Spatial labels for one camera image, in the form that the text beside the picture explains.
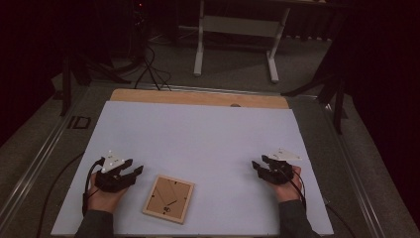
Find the white desk frame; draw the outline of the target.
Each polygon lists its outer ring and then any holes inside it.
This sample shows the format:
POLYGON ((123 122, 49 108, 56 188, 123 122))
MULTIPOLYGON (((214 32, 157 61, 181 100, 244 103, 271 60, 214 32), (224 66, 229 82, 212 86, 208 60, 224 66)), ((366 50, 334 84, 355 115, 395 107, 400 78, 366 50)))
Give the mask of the white desk frame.
POLYGON ((199 3, 198 44, 193 74, 195 76, 200 76, 202 74, 205 32, 266 37, 273 38, 271 49, 265 53, 270 80, 272 83, 278 83, 279 76, 275 63, 275 55, 286 25, 290 8, 286 7, 281 10, 279 21, 274 22, 206 15, 205 0, 200 0, 199 3))

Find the white table sheet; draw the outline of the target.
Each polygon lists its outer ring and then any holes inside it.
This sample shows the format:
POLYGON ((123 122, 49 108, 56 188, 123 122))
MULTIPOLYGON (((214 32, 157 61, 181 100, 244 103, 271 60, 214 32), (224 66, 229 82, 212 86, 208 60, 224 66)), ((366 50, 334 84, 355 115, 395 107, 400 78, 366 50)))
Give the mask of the white table sheet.
POLYGON ((307 217, 314 231, 333 228, 295 116, 290 109, 109 101, 62 204, 52 234, 71 236, 93 163, 113 152, 143 173, 120 201, 114 231, 121 236, 272 236, 279 232, 276 199, 252 163, 284 149, 302 169, 307 217), (157 176, 194 185, 183 223, 143 213, 157 176))

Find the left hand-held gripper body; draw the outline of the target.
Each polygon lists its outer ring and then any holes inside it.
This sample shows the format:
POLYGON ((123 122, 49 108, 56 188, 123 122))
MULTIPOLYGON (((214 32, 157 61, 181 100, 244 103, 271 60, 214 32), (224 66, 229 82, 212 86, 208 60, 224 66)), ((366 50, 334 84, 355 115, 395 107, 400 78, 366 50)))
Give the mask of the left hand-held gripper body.
POLYGON ((102 169, 96 173, 95 185, 106 192, 118 192, 136 183, 135 179, 129 179, 128 174, 121 175, 116 168, 126 161, 115 156, 111 151, 101 162, 102 169))

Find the metal floor rail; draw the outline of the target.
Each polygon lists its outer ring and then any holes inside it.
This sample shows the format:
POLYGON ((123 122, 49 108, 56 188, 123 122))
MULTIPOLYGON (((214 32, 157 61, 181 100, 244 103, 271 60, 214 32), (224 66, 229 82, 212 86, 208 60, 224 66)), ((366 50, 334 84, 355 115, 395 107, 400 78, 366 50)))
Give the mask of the metal floor rail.
POLYGON ((333 125, 332 118, 334 116, 334 111, 329 104, 327 105, 321 104, 320 108, 327 121, 330 131, 333 133, 333 136, 338 143, 339 150, 343 155, 345 170, 348 174, 350 184, 352 185, 352 189, 355 193, 355 197, 358 201, 361 212, 367 223, 367 227, 371 235, 371 238, 385 238, 385 234, 378 221, 374 208, 372 207, 372 204, 365 190, 363 182, 360 178, 358 171, 356 170, 355 164, 353 162, 353 158, 347 147, 345 138, 342 135, 339 135, 337 133, 333 125))
POLYGON ((0 236, 31 190, 87 90, 86 86, 79 86, 72 91, 72 101, 63 116, 61 102, 50 99, 0 148, 0 236))
POLYGON ((111 93, 111 98, 116 98, 118 95, 140 93, 141 91, 151 91, 151 92, 206 92, 206 93, 221 93, 221 94, 264 95, 264 96, 280 95, 279 91, 273 91, 273 92, 246 91, 246 90, 193 87, 193 86, 180 86, 180 85, 170 85, 170 86, 156 87, 152 83, 140 83, 137 87, 134 87, 131 84, 115 84, 115 88, 114 88, 113 92, 111 93))

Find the wooden picture frame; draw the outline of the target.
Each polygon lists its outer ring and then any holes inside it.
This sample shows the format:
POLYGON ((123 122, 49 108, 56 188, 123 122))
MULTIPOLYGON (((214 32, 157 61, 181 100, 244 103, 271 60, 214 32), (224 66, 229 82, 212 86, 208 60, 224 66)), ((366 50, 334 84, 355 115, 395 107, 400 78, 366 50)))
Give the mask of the wooden picture frame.
POLYGON ((158 175, 143 207, 143 213, 183 224, 194 187, 193 182, 158 175))

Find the person's left hand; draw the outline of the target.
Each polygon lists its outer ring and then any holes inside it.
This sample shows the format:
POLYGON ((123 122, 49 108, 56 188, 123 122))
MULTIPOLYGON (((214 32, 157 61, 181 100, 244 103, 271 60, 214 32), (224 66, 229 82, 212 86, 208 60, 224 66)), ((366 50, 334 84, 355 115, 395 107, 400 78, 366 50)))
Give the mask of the person's left hand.
POLYGON ((113 214, 127 189, 124 188, 118 192, 106 192, 95 185, 95 180, 96 174, 92 174, 90 179, 91 187, 88 190, 87 209, 113 214))

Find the person's right hand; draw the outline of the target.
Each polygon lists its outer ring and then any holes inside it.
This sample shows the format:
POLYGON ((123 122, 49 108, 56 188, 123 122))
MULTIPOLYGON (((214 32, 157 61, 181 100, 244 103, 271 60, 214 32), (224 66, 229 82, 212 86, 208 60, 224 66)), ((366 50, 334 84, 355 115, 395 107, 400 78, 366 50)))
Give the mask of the person's right hand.
POLYGON ((270 184, 273 189, 278 202, 286 202, 291 200, 299 200, 301 198, 300 191, 302 183, 300 181, 301 168, 293 166, 294 177, 291 182, 285 184, 270 184))

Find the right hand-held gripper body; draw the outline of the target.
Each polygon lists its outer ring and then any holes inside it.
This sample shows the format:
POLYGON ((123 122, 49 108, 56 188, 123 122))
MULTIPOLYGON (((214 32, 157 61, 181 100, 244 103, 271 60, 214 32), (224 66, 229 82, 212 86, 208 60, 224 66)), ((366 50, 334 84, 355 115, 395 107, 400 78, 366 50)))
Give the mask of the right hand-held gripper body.
POLYGON ((285 149, 267 154, 271 159, 278 160, 277 165, 268 165, 267 174, 262 179, 273 184, 285 184, 293 179, 294 171, 289 161, 299 161, 300 157, 285 149))

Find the black tripod stand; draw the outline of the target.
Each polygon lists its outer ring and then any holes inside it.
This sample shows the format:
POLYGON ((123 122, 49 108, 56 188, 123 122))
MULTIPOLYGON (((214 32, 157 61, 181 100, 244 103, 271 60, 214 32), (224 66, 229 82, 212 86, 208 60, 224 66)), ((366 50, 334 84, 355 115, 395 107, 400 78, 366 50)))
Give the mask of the black tripod stand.
POLYGON ((340 45, 346 40, 346 34, 346 31, 343 29, 339 31, 310 82, 293 90, 281 93, 282 96, 294 97, 309 89, 322 85, 322 89, 316 96, 316 100, 320 104, 329 104, 332 99, 335 99, 335 102, 333 103, 333 125, 339 135, 342 134, 341 119, 345 94, 345 81, 336 69, 337 60, 333 59, 333 56, 336 54, 340 45))

